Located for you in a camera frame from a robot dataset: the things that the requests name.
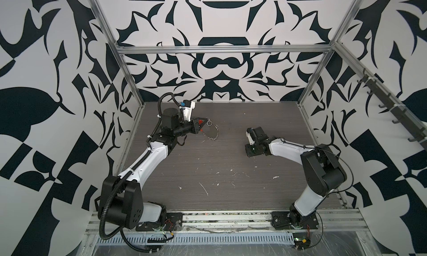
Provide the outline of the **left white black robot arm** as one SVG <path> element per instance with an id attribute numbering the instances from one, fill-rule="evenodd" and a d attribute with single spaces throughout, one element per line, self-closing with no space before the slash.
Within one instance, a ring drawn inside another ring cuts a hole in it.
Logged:
<path id="1" fill-rule="evenodd" d="M 198 134 L 209 122 L 208 118 L 192 117 L 190 108 L 168 108 L 158 117 L 154 132 L 148 137 L 147 149 L 119 175 L 108 176 L 103 181 L 98 210 L 102 239 L 139 224 L 163 223 L 165 207 L 143 201 L 143 186 L 178 145 L 179 137 Z"/>

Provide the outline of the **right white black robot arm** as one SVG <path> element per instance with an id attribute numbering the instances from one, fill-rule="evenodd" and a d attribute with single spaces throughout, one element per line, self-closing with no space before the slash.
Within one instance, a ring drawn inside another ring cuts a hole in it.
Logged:
<path id="1" fill-rule="evenodd" d="M 324 144 L 310 147 L 279 137 L 268 137 L 261 127 L 248 128 L 245 145 L 248 157 L 259 155 L 286 158 L 302 166 L 307 186 L 301 196 L 290 206 L 282 223 L 279 216 L 272 217 L 275 229 L 314 227 L 316 210 L 323 200 L 338 189 L 348 178 L 339 163 L 339 157 Z"/>

